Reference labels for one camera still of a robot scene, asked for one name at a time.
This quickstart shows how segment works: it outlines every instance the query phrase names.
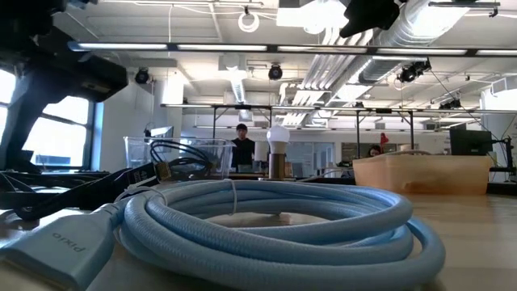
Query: security camera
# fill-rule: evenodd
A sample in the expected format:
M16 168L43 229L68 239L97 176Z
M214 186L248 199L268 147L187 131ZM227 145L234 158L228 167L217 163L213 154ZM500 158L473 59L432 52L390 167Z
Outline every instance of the security camera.
M137 84L147 84L151 81L149 76L149 68L140 68L138 73L135 75L135 82Z
M271 65L271 68L269 69L269 79L276 81L280 80L282 78L282 69L280 68L280 65L273 64Z

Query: coiled cable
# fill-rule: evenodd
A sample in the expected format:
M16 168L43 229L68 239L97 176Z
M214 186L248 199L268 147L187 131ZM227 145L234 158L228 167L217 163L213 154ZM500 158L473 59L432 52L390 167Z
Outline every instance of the coiled cable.
M120 243L151 264L236 289L403 290L432 280L445 260L439 237L412 217L411 203L384 190L191 181L162 194L144 192L114 204ZM329 221L230 229L204 220L235 210ZM416 256L410 256L413 236L422 244Z

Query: wooden table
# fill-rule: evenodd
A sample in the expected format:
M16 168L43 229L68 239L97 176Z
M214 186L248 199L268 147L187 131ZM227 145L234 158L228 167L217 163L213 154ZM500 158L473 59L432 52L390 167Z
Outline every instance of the wooden table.
M419 290L517 290L517 199L505 196L410 196L410 199L415 214L438 232L447 249L447 261L439 277ZM38 225L72 213L77 211L63 210L39 223L20 221L12 212L0 213L0 246ZM213 220L226 226L277 226L319 219L297 214L242 213ZM149 266L117 246L88 289L104 290L229 289Z

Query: ceiling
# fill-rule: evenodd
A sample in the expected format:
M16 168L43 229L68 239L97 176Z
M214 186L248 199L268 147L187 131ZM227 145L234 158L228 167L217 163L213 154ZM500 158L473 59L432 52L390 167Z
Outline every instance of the ceiling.
M499 0L501 12L517 15L517 1ZM262 13L275 14L278 0L266 0L263 9L253 9ZM215 22L221 37L218 36L214 19L207 6L189 6L190 11L177 6L138 6L133 3L112 3L100 1L89 5L85 11L69 10L67 14L57 15L55 24L81 41L131 41L131 42L221 42L221 43L266 43L266 44L318 44L323 34L310 35L300 27L277 27L275 20L260 17L256 32L243 32L237 25L239 14L225 14L242 11L241 8L216 6ZM515 47L517 19L497 16L464 17L449 32L441 36L433 46L482 46ZM165 77L170 69L166 62L175 59L194 85L186 89L185 95L195 99L203 95L220 95L231 91L230 82L216 78L219 53L104 53L104 57L117 61L127 67L138 67L146 62L162 63L151 68L158 78ZM283 81L303 79L311 66L313 56L282 54L248 54L248 79L244 80L247 91L278 92L282 82L269 81L267 73L271 63L278 62L284 71ZM433 71L448 90L461 90L462 104L475 107L479 104L480 90L489 85L488 81L497 80L498 74L517 73L517 59L484 58L431 58ZM466 74L471 81L465 81ZM369 99L363 100L367 107L383 106L426 106L433 98L446 91L432 74L426 74L413 83L400 88L395 75L388 76L382 83L368 93Z

